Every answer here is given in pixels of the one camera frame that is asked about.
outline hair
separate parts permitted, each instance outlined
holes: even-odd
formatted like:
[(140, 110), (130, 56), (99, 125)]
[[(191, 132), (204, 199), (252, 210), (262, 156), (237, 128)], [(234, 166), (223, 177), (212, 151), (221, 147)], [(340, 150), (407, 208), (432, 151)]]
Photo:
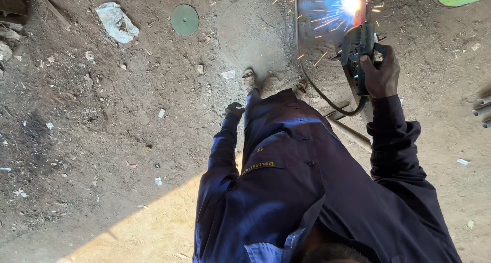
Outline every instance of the hair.
[(354, 260), (358, 263), (371, 263), (365, 256), (340, 243), (326, 243), (305, 255), (302, 263), (328, 263), (332, 260)]

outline welding cable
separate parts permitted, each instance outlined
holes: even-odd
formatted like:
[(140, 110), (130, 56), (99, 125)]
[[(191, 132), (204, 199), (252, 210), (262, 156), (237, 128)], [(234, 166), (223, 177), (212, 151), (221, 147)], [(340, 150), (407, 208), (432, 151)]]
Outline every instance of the welding cable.
[[(300, 40), (299, 40), (300, 37), (298, 35), (298, 0), (295, 0), (295, 35), (296, 35), (297, 52), (298, 52), (299, 55), (302, 55), (302, 51), (301, 51), (301, 48), (300, 48)], [(312, 81), (312, 79), (310, 79), (310, 77), (307, 75), (307, 72), (305, 72), (305, 69), (304, 69), (304, 63), (302, 61), (302, 58), (300, 58), (299, 60), (300, 60), (300, 67), (302, 68), (302, 71), (304, 72), (304, 75), (307, 78), (307, 80), (309, 81), (309, 83), (312, 85), (312, 87), (314, 88), (314, 90), (317, 91), (317, 93), (331, 107), (334, 108), (334, 110), (336, 110), (336, 111), (338, 111), (341, 114), (344, 114), (346, 116), (355, 116), (355, 115), (358, 115), (365, 108), (366, 102), (368, 100), (368, 97), (366, 97), (366, 96), (360, 97), (360, 103), (358, 104), (358, 107), (354, 111), (352, 111), (352, 112), (345, 111), (345, 110), (341, 109), (340, 107), (336, 106), (331, 100), (329, 100), (329, 98), (327, 98), (322, 93), (322, 91), (319, 90), (319, 88), (317, 88), (317, 86), (314, 84), (314, 82)]]

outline cutting disc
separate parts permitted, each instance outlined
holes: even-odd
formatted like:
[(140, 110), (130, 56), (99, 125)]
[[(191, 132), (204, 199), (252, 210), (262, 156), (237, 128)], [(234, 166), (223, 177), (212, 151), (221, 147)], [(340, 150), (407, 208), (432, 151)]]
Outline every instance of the cutting disc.
[(170, 15), (170, 23), (177, 33), (183, 36), (192, 35), (198, 29), (198, 13), (187, 4), (178, 5)]

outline plastic bag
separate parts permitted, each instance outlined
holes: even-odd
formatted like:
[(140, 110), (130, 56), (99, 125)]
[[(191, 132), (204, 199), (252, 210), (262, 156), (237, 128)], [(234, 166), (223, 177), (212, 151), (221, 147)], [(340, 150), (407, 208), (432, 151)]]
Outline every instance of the plastic bag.
[[(134, 36), (138, 36), (140, 30), (132, 24), (126, 13), (120, 7), (115, 2), (107, 2), (101, 4), (95, 11), (111, 37), (119, 42), (130, 42)], [(126, 25), (126, 31), (119, 29), (123, 22)]]

